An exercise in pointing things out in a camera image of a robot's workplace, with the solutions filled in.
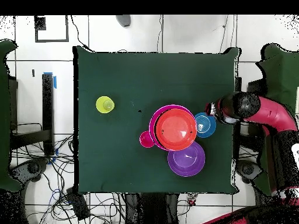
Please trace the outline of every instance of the black cable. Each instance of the black cable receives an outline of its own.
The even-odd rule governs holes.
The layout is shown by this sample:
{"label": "black cable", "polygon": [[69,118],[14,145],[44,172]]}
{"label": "black cable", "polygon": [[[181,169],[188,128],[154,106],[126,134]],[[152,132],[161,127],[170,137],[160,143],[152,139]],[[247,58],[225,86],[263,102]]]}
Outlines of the black cable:
{"label": "black cable", "polygon": [[[180,200],[180,201],[186,201],[186,202],[187,202],[187,208],[188,208],[188,204],[189,204],[189,202],[188,202],[187,200]],[[189,205],[189,209],[188,209],[185,213],[178,214],[178,216],[182,216],[182,215],[184,215],[184,214],[187,214],[187,213],[190,211],[190,208],[191,208],[191,206]]]}
{"label": "black cable", "polygon": [[[112,200],[112,199],[113,199],[113,198],[108,198],[108,199],[106,199],[106,200],[102,201],[100,204],[103,204],[105,201],[107,201],[107,200]],[[90,210],[92,210],[92,209],[94,209],[94,208],[96,208],[96,207],[100,206],[100,204],[98,204],[98,205],[94,206],[94,207],[93,207],[93,208],[91,208]]]}
{"label": "black cable", "polygon": [[225,30],[226,30],[226,28],[227,28],[227,19],[225,21],[224,33],[223,33],[223,38],[222,38],[222,42],[221,42],[221,47],[220,47],[219,53],[221,53],[221,49],[222,49],[222,44],[223,44],[223,41],[224,41],[224,36],[225,36]]}
{"label": "black cable", "polygon": [[31,213],[27,216],[27,220],[28,220],[28,217],[31,216],[31,215],[34,215],[34,214],[45,214],[45,212],[35,212],[35,213]]}
{"label": "black cable", "polygon": [[161,25],[161,31],[159,32],[159,35],[158,35],[158,42],[157,42],[157,52],[158,52],[158,44],[159,44],[160,33],[162,32],[162,23],[161,23],[161,17],[162,17],[162,15],[160,15],[160,19],[159,19],[159,23],[160,23],[160,25]]}
{"label": "black cable", "polygon": [[[119,199],[119,208],[121,208],[121,205],[120,205],[120,196],[119,196],[119,194],[117,195],[117,197],[118,197],[118,199]],[[120,222],[121,222],[121,212],[120,212],[120,214],[119,214],[119,224],[120,224]]]}
{"label": "black cable", "polygon": [[68,148],[70,149],[70,151],[71,151],[72,153],[74,153],[74,150],[72,149],[71,146],[74,147],[74,140],[68,141]]}
{"label": "black cable", "polygon": [[81,40],[79,39],[79,30],[78,30],[77,25],[74,23],[74,20],[73,20],[73,19],[72,19],[72,24],[73,24],[73,25],[76,27],[76,29],[77,29],[77,39],[78,39],[78,41],[83,45],[83,47],[84,47],[85,49],[88,49],[88,50],[92,51],[87,45],[83,44],[83,43],[81,42]]}
{"label": "black cable", "polygon": [[43,175],[44,175],[44,177],[47,179],[47,181],[48,181],[48,186],[49,186],[49,188],[50,188],[50,190],[52,191],[52,193],[54,193],[55,191],[54,190],[52,190],[52,188],[51,188],[51,186],[50,186],[50,180],[49,180],[49,178],[43,173]]}

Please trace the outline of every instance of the floor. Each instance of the floor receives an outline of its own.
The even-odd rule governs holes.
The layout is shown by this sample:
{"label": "floor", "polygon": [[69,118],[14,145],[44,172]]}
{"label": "floor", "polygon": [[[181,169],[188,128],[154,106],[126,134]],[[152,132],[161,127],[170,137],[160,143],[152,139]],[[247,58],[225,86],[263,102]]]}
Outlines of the floor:
{"label": "floor", "polygon": [[[131,15],[131,26],[123,28],[115,16],[73,16],[77,29],[68,16],[69,42],[35,43],[33,16],[0,16],[0,39],[15,40],[18,48],[7,56],[9,73],[16,76],[18,88],[18,123],[42,123],[41,75],[52,72],[57,77],[54,89],[54,129],[55,141],[69,138],[73,133],[73,54],[72,46],[80,46],[80,41],[94,51],[164,52],[164,53],[220,53],[228,47],[239,47],[239,76],[242,77],[242,90],[246,83],[260,79],[262,73],[255,65],[260,60],[260,50],[267,43],[279,43],[285,49],[299,50],[298,16],[290,15],[164,15],[163,37],[160,15]],[[39,31],[39,39],[65,39],[65,16],[46,16],[47,30]],[[18,132],[37,131],[37,124],[20,125]],[[39,147],[28,146],[31,154],[39,155]],[[68,161],[72,152],[66,142],[59,148],[60,160]],[[11,166],[28,159],[26,151],[15,150]],[[73,164],[67,164],[63,172],[65,187],[74,182]],[[45,175],[52,189],[61,185],[52,165],[48,165]],[[178,205],[180,224],[201,224],[213,218],[254,205],[252,187],[244,184],[236,175],[235,183],[239,192],[235,195],[200,194],[196,206],[187,208],[184,200]],[[112,222],[119,223],[116,207],[110,207],[112,194],[87,194],[86,200],[95,216],[115,215]],[[36,183],[30,183],[26,193],[26,214],[30,224],[39,224],[44,212],[55,203],[56,195],[49,189],[45,176]],[[74,212],[65,206],[70,215]],[[58,215],[65,218],[62,210]],[[43,224],[71,224],[68,220],[56,220],[48,214]],[[92,216],[86,221],[71,219],[72,224],[101,224],[103,219]]]}

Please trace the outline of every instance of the blue tape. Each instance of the blue tape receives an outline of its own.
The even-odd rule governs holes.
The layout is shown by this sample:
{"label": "blue tape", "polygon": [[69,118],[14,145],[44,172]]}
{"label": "blue tape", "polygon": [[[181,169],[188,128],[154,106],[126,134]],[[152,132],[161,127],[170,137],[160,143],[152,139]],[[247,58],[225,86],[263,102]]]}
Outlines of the blue tape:
{"label": "blue tape", "polygon": [[52,157],[52,161],[55,162],[55,161],[56,161],[56,158],[55,158],[55,157]]}
{"label": "blue tape", "polygon": [[53,86],[54,86],[55,89],[57,88],[57,86],[56,86],[56,76],[53,77]]}

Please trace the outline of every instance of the dark green tablecloth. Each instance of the dark green tablecloth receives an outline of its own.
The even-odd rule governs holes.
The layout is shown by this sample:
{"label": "dark green tablecloth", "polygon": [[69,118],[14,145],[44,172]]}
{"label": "dark green tablecloth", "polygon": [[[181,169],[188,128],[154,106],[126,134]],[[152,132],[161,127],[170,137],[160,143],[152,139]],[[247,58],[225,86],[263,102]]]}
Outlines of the dark green tablecloth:
{"label": "dark green tablecloth", "polygon": [[[226,54],[77,52],[80,192],[236,192],[231,125],[218,123],[213,136],[196,139],[206,164],[193,177],[176,175],[168,153],[143,148],[139,136],[164,105],[183,105],[195,115],[233,92],[237,48]],[[113,111],[97,111],[100,96],[114,101]]]}

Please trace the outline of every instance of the wire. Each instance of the wire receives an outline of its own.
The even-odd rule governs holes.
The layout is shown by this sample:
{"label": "wire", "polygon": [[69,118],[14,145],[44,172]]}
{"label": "wire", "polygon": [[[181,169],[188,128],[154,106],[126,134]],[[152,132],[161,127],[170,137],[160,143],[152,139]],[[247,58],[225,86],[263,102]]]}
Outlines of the wire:
{"label": "wire", "polygon": [[52,192],[54,192],[54,190],[52,190],[52,188],[51,188],[51,186],[50,186],[50,180],[49,180],[49,178],[43,173],[43,175],[44,175],[44,177],[47,179],[47,181],[48,181],[48,186],[49,186],[49,188],[50,188],[50,190],[52,191]]}
{"label": "wire", "polygon": [[[180,200],[180,201],[186,201],[186,202],[187,202],[186,206],[187,206],[187,208],[188,208],[188,204],[189,204],[189,203],[188,203],[187,200]],[[191,205],[189,205],[189,209],[188,209],[185,213],[178,214],[178,216],[182,216],[182,215],[184,215],[184,214],[187,214],[187,213],[190,211],[190,208],[191,208]]]}
{"label": "wire", "polygon": [[225,21],[225,25],[224,25],[223,38],[222,38],[222,42],[221,42],[221,47],[220,47],[220,51],[219,51],[219,53],[221,53],[222,44],[223,44],[223,41],[224,41],[225,30],[226,30],[226,28],[227,28],[227,19],[226,19],[226,21]]}
{"label": "wire", "polygon": [[[118,197],[118,199],[119,199],[119,208],[121,209],[121,205],[120,205],[120,196],[119,196],[119,194],[117,195],[117,197]],[[120,222],[121,222],[121,212],[120,212],[120,214],[119,214],[119,224],[120,224]]]}
{"label": "wire", "polygon": [[158,42],[157,42],[157,52],[158,52],[158,44],[159,44],[160,33],[162,32],[162,23],[161,23],[161,17],[162,17],[162,15],[160,15],[160,19],[159,19],[159,23],[160,23],[160,25],[161,25],[161,31],[159,32],[159,35],[158,35]]}
{"label": "wire", "polygon": [[77,39],[78,39],[78,41],[83,45],[83,47],[84,47],[85,49],[88,49],[88,50],[92,51],[87,45],[85,45],[84,43],[82,43],[81,40],[79,39],[79,30],[78,30],[77,25],[74,23],[74,20],[73,20],[73,19],[72,19],[72,24],[73,24],[73,25],[76,27],[76,29],[77,29]]}

